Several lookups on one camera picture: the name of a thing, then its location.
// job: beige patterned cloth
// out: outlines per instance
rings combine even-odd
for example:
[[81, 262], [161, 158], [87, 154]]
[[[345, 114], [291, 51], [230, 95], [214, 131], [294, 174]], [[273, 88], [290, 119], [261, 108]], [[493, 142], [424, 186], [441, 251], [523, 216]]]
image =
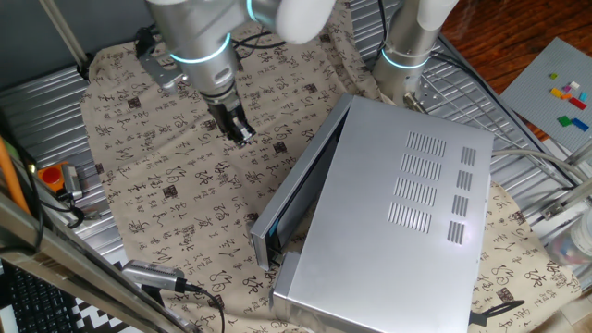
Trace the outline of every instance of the beige patterned cloth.
[[[259, 31], [252, 23], [233, 35], [242, 39]], [[259, 43], [276, 42], [277, 37], [266, 36]], [[163, 64], [174, 66], [170, 59]], [[310, 43], [255, 50], [241, 64], [237, 85], [258, 133], [243, 149], [222, 137], [192, 87], [180, 84], [176, 95], [160, 90], [136, 60], [132, 43], [97, 54], [80, 107], [128, 257], [180, 268], [189, 282], [220, 295], [229, 333], [282, 332], [298, 328], [269, 311], [268, 293], [278, 271], [256, 265], [247, 225], [264, 210], [343, 93], [381, 96], [355, 49], [344, 1], [337, 2], [327, 26]], [[495, 192], [505, 193], [497, 187]], [[501, 316], [503, 322], [491, 319], [487, 328], [471, 326], [471, 332], [524, 331], [579, 292], [570, 272], [548, 265], [524, 221], [510, 217], [518, 207], [506, 199], [487, 219], [493, 225], [486, 231], [474, 310], [485, 311], [510, 295], [529, 301], [523, 310]], [[290, 246], [302, 246], [304, 236], [305, 229]], [[509, 251], [496, 249], [501, 247]], [[526, 270], [538, 273], [526, 277]], [[503, 288], [508, 292], [499, 296]], [[204, 331], [220, 331], [219, 313], [205, 297], [163, 296], [167, 307]]]
[[530, 332], [581, 293], [574, 273], [549, 259], [516, 202], [492, 182], [471, 310], [483, 313], [511, 301], [524, 305], [488, 319], [487, 327], [470, 325], [469, 332]]

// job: metal stand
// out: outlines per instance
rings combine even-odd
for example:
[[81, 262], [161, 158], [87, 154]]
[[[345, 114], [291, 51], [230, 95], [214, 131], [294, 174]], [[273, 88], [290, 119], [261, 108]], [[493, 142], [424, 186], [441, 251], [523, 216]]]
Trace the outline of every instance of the metal stand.
[[[0, 194], [0, 216], [0, 244], [33, 246], [39, 222], [4, 194]], [[51, 223], [46, 229], [41, 251], [34, 256], [17, 251], [0, 256], [142, 332], [188, 331], [63, 223]]]
[[55, 29], [64, 40], [64, 43], [68, 47], [68, 50], [70, 50], [70, 53], [74, 57], [74, 60], [76, 60], [79, 68], [83, 68], [88, 63], [89, 58], [82, 50], [82, 46], [80, 46], [76, 36], [74, 36], [74, 33], [66, 23], [56, 2], [54, 2], [54, 0], [39, 0], [39, 2], [41, 3], [41, 6], [43, 6], [43, 9], [45, 9], [45, 13], [47, 13], [49, 19], [54, 23]]

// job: keyboard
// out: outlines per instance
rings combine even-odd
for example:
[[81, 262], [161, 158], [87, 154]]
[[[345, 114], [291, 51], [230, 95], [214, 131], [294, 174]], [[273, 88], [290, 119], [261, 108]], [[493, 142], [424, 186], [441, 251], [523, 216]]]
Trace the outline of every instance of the keyboard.
[[19, 333], [79, 332], [71, 295], [17, 267], [3, 267]]

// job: silver robot arm segment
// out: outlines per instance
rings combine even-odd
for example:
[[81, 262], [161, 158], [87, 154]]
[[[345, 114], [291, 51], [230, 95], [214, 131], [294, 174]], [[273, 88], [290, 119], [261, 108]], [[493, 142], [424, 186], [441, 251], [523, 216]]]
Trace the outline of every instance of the silver robot arm segment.
[[373, 75], [380, 91], [396, 105], [415, 94], [442, 24], [458, 0], [405, 0], [392, 16], [385, 48]]
[[321, 31], [335, 0], [146, 0], [166, 48], [208, 103], [220, 130], [239, 146], [255, 134], [238, 95], [237, 54], [230, 32], [254, 20], [288, 43]]

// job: ventilation slot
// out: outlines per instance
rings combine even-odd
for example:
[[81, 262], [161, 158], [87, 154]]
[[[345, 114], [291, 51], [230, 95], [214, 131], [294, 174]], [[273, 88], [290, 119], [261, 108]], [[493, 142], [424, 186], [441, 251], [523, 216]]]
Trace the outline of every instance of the ventilation slot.
[[453, 243], [463, 244], [463, 234], [464, 224], [451, 221], [448, 227], [448, 240]]
[[395, 195], [420, 204], [434, 205], [436, 189], [408, 179], [397, 179]]
[[477, 155], [477, 151], [475, 149], [463, 147], [462, 148], [462, 155], [461, 155], [461, 163], [466, 164], [467, 166], [474, 167], [476, 155]]
[[403, 155], [403, 162], [401, 163], [401, 171], [432, 180], [440, 179], [441, 168], [440, 163], [407, 154]]
[[452, 203], [452, 213], [466, 217], [466, 209], [469, 206], [469, 199], [455, 195], [454, 202]]
[[405, 207], [398, 203], [391, 203], [388, 211], [388, 221], [413, 230], [427, 233], [432, 216], [428, 213]]
[[446, 142], [425, 136], [424, 134], [409, 132], [407, 147], [423, 153], [444, 157]]
[[456, 179], [456, 187], [461, 190], [471, 190], [471, 182], [473, 182], [473, 174], [466, 171], [459, 171], [459, 177]]

